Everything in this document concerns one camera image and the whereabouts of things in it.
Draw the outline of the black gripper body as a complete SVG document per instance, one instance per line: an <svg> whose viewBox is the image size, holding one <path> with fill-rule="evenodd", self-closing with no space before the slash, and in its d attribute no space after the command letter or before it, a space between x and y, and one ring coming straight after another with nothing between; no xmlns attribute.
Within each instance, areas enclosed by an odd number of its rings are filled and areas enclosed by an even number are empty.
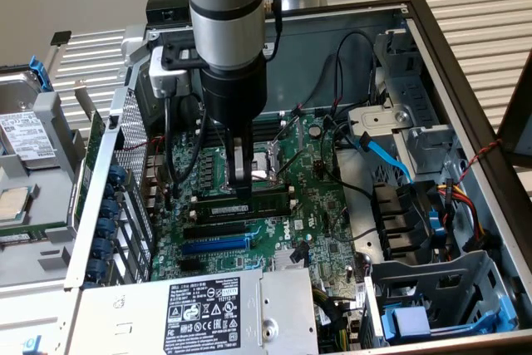
<svg viewBox="0 0 532 355"><path fill-rule="evenodd" d="M263 55L237 70L201 69L200 81L209 116L228 129L248 125L266 105L267 63Z"/></svg>

